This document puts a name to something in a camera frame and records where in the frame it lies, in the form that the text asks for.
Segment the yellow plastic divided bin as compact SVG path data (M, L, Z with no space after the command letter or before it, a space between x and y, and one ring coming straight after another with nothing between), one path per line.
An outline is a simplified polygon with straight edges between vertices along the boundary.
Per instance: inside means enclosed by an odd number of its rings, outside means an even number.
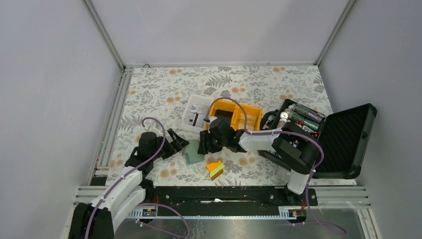
M209 117L217 117L228 123L234 130L260 130L262 108L241 104L229 97L214 99L210 104Z

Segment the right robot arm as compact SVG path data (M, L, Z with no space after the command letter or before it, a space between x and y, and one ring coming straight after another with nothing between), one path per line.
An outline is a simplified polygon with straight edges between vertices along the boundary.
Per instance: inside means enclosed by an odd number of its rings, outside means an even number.
M197 153L206 155L227 148L232 152L275 151L290 171L285 197L288 203L298 205L305 199L316 167L324 159L318 141L293 122L270 130L233 129L224 120L214 118L209 128L200 132Z

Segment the green card holder wallet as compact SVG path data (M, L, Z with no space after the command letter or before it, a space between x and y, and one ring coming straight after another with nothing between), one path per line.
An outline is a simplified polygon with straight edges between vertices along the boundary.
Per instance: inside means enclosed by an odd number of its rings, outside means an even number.
M182 155L188 165L203 162L205 156L198 154L200 141L197 139L189 139L188 145L182 150Z

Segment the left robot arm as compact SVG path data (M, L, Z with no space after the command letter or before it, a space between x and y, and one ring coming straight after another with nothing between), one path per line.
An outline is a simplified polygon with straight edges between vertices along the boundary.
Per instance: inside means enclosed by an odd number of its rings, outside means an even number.
M124 165L123 172L99 196L74 209L69 239L112 239L120 224L139 204L150 204L153 183L146 175L157 158L167 159L190 143L172 129L142 133Z

